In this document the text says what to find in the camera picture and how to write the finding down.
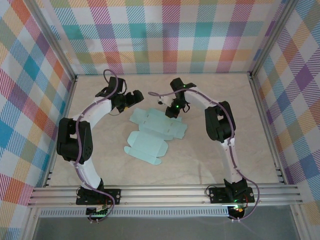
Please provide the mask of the light blue paper box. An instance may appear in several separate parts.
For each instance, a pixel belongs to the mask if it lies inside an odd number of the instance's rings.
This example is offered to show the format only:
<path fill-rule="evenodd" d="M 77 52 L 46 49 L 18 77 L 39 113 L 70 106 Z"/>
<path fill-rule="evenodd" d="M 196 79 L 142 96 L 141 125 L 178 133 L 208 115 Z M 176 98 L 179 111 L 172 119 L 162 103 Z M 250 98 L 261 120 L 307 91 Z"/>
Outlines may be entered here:
<path fill-rule="evenodd" d="M 182 139 L 187 130 L 180 117 L 168 118 L 155 108 L 136 108 L 129 120 L 138 125 L 138 131 L 130 133 L 124 152 L 152 165 L 161 164 L 160 158 L 168 150 L 168 141 Z"/>

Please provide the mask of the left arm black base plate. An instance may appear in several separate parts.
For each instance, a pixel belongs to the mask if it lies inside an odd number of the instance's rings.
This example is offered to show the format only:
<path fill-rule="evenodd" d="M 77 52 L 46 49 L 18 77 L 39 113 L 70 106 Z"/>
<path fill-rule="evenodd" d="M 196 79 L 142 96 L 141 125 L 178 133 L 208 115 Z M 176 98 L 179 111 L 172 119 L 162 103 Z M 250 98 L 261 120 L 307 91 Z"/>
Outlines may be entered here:
<path fill-rule="evenodd" d="M 120 204 L 121 189 L 104 189 L 105 193 L 113 197 L 115 205 Z M 112 205 L 112 199 L 97 191 L 80 187 L 76 191 L 76 205 Z"/>

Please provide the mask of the right aluminium side rail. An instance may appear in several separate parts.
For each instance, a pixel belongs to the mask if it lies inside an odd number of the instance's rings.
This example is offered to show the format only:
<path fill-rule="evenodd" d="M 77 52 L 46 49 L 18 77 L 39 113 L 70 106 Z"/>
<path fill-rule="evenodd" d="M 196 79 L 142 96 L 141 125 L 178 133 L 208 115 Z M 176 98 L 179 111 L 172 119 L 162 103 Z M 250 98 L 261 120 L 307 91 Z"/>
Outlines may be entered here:
<path fill-rule="evenodd" d="M 260 121 L 261 121 L 261 124 L 263 127 L 265 137 L 266 137 L 266 141 L 267 141 L 267 144 L 268 144 L 268 147 L 269 147 L 272 159 L 273 159 L 275 171 L 278 176 L 278 181 L 282 184 L 287 184 L 288 183 L 287 178 L 283 172 L 283 166 L 282 166 L 282 163 L 280 160 L 280 155 L 279 155 L 279 152 L 278 152 L 278 149 L 276 146 L 276 142 L 275 142 L 273 135 L 272 135 L 272 131 L 271 131 L 268 117 L 267 117 L 267 113 L 265 112 L 265 109 L 263 106 L 263 101 L 262 101 L 262 98 L 259 94 L 258 87 L 255 82 L 255 78 L 253 77 L 253 75 L 250 71 L 247 73 L 247 78 L 248 78 L 248 82 L 249 82 L 249 85 L 250 85 L 250 88 L 251 88 L 251 91 L 252 91 L 252 94 L 254 97 L 254 101 L 255 101 L 255 104 L 256 104 L 256 107 L 258 110 L 258 114 L 260 117 Z"/>

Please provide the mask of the aluminium front rail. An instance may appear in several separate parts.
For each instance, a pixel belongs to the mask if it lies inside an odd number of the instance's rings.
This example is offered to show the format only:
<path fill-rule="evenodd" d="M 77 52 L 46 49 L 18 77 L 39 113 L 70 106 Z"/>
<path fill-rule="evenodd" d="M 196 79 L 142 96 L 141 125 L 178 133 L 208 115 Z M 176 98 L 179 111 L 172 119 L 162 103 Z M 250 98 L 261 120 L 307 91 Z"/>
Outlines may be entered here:
<path fill-rule="evenodd" d="M 282 206 L 302 204 L 296 185 L 282 183 L 250 184 L 254 203 L 229 203 L 230 206 Z M 206 184 L 172 185 L 107 185 L 106 189 L 121 189 L 121 207 L 210 207 L 209 187 Z M 76 207 L 78 186 L 47 186 L 35 188 L 28 207 Z"/>

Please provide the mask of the left aluminium frame post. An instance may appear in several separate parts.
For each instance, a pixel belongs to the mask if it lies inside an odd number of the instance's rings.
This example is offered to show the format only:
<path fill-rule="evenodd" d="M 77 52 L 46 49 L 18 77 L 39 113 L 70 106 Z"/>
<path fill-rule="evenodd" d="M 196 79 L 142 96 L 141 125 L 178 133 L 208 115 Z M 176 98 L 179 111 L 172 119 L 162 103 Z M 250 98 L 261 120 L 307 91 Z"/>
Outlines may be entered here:
<path fill-rule="evenodd" d="M 39 25 L 40 29 L 48 44 L 51 46 L 53 51 L 55 52 L 58 60 L 60 61 L 61 65 L 64 67 L 68 76 L 75 82 L 77 80 L 77 75 L 75 74 L 74 70 L 72 69 L 71 64 L 69 63 L 66 55 L 63 52 L 62 47 L 60 46 L 58 39 L 54 35 L 52 29 L 50 28 L 49 24 L 47 23 L 44 15 L 41 12 L 36 0 L 23 0 L 27 8 L 29 9 L 32 16 L 35 18 L 35 21 Z"/>

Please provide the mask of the aluminium frame post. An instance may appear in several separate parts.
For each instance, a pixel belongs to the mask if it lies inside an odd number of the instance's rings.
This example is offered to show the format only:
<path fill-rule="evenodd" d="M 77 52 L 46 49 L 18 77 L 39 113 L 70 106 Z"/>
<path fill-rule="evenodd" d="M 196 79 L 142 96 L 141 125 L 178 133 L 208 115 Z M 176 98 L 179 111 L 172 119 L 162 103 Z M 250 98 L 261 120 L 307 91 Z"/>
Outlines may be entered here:
<path fill-rule="evenodd" d="M 265 41 L 264 48 L 261 48 L 256 60 L 253 61 L 252 67 L 250 67 L 248 73 L 250 76 L 256 76 L 259 70 L 262 68 L 268 54 L 270 53 L 272 47 L 277 41 L 280 33 L 284 29 L 289 17 L 291 16 L 293 10 L 295 9 L 299 0 L 285 0 L 282 11 L 278 14 L 277 21 L 273 24 L 270 29 L 270 34 Z"/>
<path fill-rule="evenodd" d="M 35 18 L 35 21 L 39 25 L 40 29 L 48 44 L 51 46 L 53 51 L 55 52 L 58 60 L 60 61 L 61 65 L 64 67 L 68 76 L 75 82 L 77 80 L 77 75 L 75 74 L 74 70 L 72 69 L 71 64 L 69 63 L 66 55 L 63 52 L 62 47 L 60 46 L 58 39 L 54 35 L 52 29 L 50 28 L 49 24 L 47 23 L 44 15 L 41 12 L 36 0 L 23 0 L 27 8 L 29 9 L 32 16 Z"/>

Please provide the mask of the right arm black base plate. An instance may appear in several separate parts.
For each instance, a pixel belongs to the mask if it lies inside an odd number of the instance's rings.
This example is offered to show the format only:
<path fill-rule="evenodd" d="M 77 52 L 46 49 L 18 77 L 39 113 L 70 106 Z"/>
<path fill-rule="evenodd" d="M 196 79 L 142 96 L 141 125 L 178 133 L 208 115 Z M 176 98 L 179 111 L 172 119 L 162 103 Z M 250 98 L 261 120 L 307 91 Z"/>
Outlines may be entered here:
<path fill-rule="evenodd" d="M 253 189 L 247 187 L 245 191 L 232 195 L 226 187 L 211 187 L 208 189 L 211 204 L 235 204 L 235 203 L 254 203 L 255 197 Z"/>

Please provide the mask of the right aluminium frame post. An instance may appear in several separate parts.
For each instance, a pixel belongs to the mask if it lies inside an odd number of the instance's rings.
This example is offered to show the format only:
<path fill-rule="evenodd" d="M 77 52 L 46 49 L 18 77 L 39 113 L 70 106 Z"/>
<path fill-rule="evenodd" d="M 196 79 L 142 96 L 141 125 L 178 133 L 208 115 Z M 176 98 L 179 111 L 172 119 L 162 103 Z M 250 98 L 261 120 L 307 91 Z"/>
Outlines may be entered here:
<path fill-rule="evenodd" d="M 291 16 L 293 10 L 295 9 L 299 0 L 285 0 L 282 11 L 278 14 L 277 21 L 273 24 L 270 29 L 270 34 L 265 41 L 264 48 L 261 48 L 256 60 L 253 61 L 252 67 L 250 67 L 248 73 L 250 76 L 256 76 L 259 70 L 262 68 L 268 54 L 270 53 L 272 47 L 277 41 L 280 33 L 284 29 L 289 17 Z"/>

